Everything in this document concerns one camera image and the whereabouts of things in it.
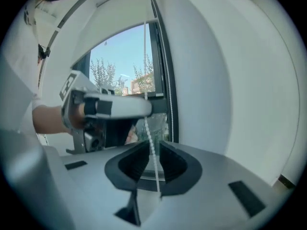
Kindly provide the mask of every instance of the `window frame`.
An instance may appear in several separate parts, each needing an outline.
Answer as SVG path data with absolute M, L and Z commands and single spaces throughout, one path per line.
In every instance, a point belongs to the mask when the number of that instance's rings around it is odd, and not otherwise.
M 153 105 L 153 114 L 161 114 L 161 113 L 167 114 L 170 141 L 178 143 L 179 121 L 178 121 L 177 93 L 176 93 L 173 62 L 170 52 L 170 45 L 168 42 L 161 14 L 156 5 L 156 1 L 151 0 L 151 2 L 152 2 L 154 15 L 157 18 L 156 21 L 147 23 L 149 26 L 151 48 L 152 48 L 152 60 L 153 60 L 153 70 L 154 70 L 153 78 L 155 84 L 155 91 L 148 92 L 148 100 Z M 72 67 L 72 69 L 80 70 L 86 77 L 89 78 L 90 56 L 91 56 L 91 51 L 89 51 L 84 57 L 82 57 Z M 172 96 L 172 104 L 170 101 L 169 93 L 171 93 Z M 130 94 L 129 96 L 138 96 L 144 98 L 144 93 Z

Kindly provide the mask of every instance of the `window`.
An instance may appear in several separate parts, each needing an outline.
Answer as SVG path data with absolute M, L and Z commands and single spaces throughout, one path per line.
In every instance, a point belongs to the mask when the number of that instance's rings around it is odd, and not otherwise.
M 92 49 L 89 78 L 97 86 L 115 90 L 116 95 L 162 92 L 158 81 L 160 69 L 155 68 L 152 33 L 146 25 L 146 75 L 144 73 L 144 26 L 136 26 L 121 32 Z
M 146 75 L 144 73 L 144 26 L 136 26 L 114 35 L 93 48 L 73 67 L 81 70 L 97 87 L 115 90 L 116 95 L 144 97 L 153 105 L 148 118 L 156 153 L 160 140 L 170 140 L 171 115 L 165 84 L 165 57 L 157 23 L 146 25 Z M 138 140 L 148 140 L 144 120 L 136 124 Z

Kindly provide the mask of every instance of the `curved white panel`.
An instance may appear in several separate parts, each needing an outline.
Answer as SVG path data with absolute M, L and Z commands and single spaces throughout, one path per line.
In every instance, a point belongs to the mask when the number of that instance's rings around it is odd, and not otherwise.
M 109 0 L 103 3 L 80 33 L 73 62 L 109 37 L 141 24 L 145 19 L 154 19 L 153 14 L 150 0 Z
M 288 49 L 272 22 L 250 0 L 189 1 L 214 33 L 229 74 L 232 116 L 228 144 L 225 147 L 227 150 L 224 153 L 271 183 L 280 175 L 290 155 L 297 131 L 298 86 Z M 208 100 L 205 97 L 209 92 L 211 95 L 221 94 L 221 83 L 212 81 L 210 88 L 194 88 L 199 87 L 195 82 L 199 82 L 200 78 L 189 79 L 180 73 L 192 71 L 194 75 L 216 74 L 218 69 L 216 72 L 200 70 L 203 66 L 214 64 L 212 58 L 203 58 L 212 46 L 207 44 L 198 48 L 198 44 L 195 45 L 193 40 L 185 37 L 186 31 L 174 27 L 175 23 L 181 21 L 177 19 L 179 15 L 169 10 L 172 2 L 175 0 L 159 0 L 159 8 L 172 50 L 178 108 L 179 111 L 185 110 L 179 113 L 179 129 L 186 132 L 183 136 L 180 133 L 180 142 L 192 145 L 195 139 L 199 139 L 201 143 L 198 147 L 220 152 L 220 140 L 225 139 L 225 133 L 211 129 L 215 125 L 214 121 L 218 122 L 218 119 L 208 122 L 202 120 L 201 116 L 210 114 L 210 110 L 206 108 Z M 190 30 L 198 32 L 198 37 L 207 36 L 208 30 L 205 27 L 202 35 L 196 30 L 200 21 L 190 20 L 186 6 L 180 6 L 177 10 L 183 20 L 189 21 Z M 175 44 L 180 44 L 180 47 L 174 47 Z M 181 59 L 183 54 L 192 55 L 188 56 L 188 66 L 185 61 L 177 60 Z M 185 93 L 179 91 L 183 84 L 189 86 L 192 97 L 184 96 Z M 195 112 L 196 109 L 192 105 L 201 108 Z M 221 106 L 215 104 L 215 108 L 221 109 Z M 185 129 L 186 126 L 191 126 L 189 123 L 194 124 L 195 128 Z M 197 128 L 202 129 L 202 136 L 199 131 L 195 131 Z M 211 141 L 215 140 L 215 145 L 210 142 L 210 147 L 207 146 L 208 139 L 205 138 L 208 136 Z
M 307 51 L 284 8 L 277 0 L 253 0 L 270 18 L 287 45 L 294 63 L 300 95 L 300 114 L 295 144 L 283 175 L 297 184 L 307 161 Z

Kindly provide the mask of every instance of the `white cable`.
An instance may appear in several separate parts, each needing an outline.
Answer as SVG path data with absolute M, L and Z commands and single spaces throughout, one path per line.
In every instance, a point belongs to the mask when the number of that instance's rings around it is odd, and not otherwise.
M 169 104 L 171 109 L 171 121 L 172 121 L 172 142 L 174 142 L 174 122 L 173 122 L 173 104 L 172 104 L 172 92 L 171 92 L 171 82 L 169 80 L 168 66 L 166 63 L 167 79 L 168 79 L 168 89 L 169 89 Z
M 146 75 L 146 19 L 147 19 L 147 0 L 145 0 L 145 19 L 144 19 L 144 80 L 145 80 L 145 87 L 144 87 L 144 96 L 145 96 L 145 100 L 148 100 L 148 93 L 147 93 L 147 75 Z M 154 143 L 153 143 L 153 139 L 152 136 L 150 134 L 149 131 L 149 126 L 148 126 L 148 120 L 147 117 L 144 118 L 145 121 L 145 129 L 147 132 L 147 136 L 149 139 L 149 145 L 150 148 L 152 150 L 152 154 L 153 154 L 153 165 L 154 165 L 154 174 L 155 174 L 155 180 L 157 182 L 157 190 L 158 192 L 160 192 L 160 185 L 159 185 L 159 175 L 158 175 L 158 165 L 157 165 L 157 157 L 155 155 L 155 150 L 154 150 Z

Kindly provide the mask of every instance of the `person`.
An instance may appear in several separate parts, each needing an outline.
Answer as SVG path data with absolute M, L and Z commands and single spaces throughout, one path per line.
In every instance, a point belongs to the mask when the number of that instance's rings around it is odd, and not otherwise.
M 35 6 L 43 0 L 29 0 L 13 21 L 0 47 L 1 62 L 8 65 L 15 75 L 33 93 L 33 99 L 27 107 L 18 127 L 18 131 L 28 134 L 57 134 L 71 131 L 64 126 L 61 116 L 61 106 L 46 106 L 39 98 L 37 87 L 37 55 L 38 38 L 34 18 Z M 84 125 L 84 104 L 74 108 L 70 117 L 74 128 L 82 129 Z M 131 142 L 133 130 L 130 131 L 127 142 Z

